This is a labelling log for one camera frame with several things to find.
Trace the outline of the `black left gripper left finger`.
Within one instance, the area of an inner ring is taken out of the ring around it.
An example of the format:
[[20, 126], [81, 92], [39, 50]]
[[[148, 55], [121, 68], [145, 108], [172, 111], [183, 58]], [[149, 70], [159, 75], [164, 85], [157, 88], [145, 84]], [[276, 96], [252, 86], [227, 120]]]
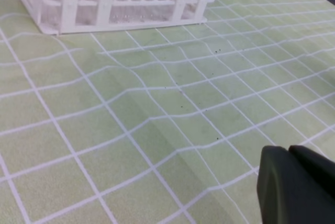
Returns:
[[288, 149], [263, 147], [256, 190], [263, 223], [334, 223], [334, 198]]

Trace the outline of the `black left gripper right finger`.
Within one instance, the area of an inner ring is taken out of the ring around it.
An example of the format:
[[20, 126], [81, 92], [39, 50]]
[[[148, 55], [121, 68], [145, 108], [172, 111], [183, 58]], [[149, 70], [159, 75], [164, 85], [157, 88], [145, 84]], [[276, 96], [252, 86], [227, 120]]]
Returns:
[[292, 145], [288, 151], [312, 179], [334, 198], [334, 162], [302, 145]]

